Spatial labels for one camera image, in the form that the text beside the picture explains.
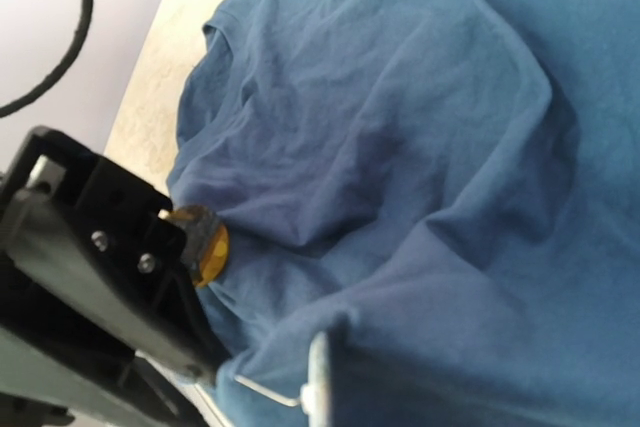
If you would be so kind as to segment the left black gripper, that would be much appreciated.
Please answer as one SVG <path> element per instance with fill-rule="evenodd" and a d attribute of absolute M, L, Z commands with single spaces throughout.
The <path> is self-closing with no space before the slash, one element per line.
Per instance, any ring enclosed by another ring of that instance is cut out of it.
<path fill-rule="evenodd" d="M 171 201 L 66 134 L 37 127 L 1 184 L 1 304 L 65 303 L 200 384 L 228 358 L 173 257 Z"/>

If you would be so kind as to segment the dark blue t-shirt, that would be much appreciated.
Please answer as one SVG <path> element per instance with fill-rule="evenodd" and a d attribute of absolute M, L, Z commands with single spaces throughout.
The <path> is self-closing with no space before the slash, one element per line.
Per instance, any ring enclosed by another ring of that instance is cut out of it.
<path fill-rule="evenodd" d="M 639 0 L 224 0 L 179 106 L 177 205 L 237 426 L 639 422 Z"/>

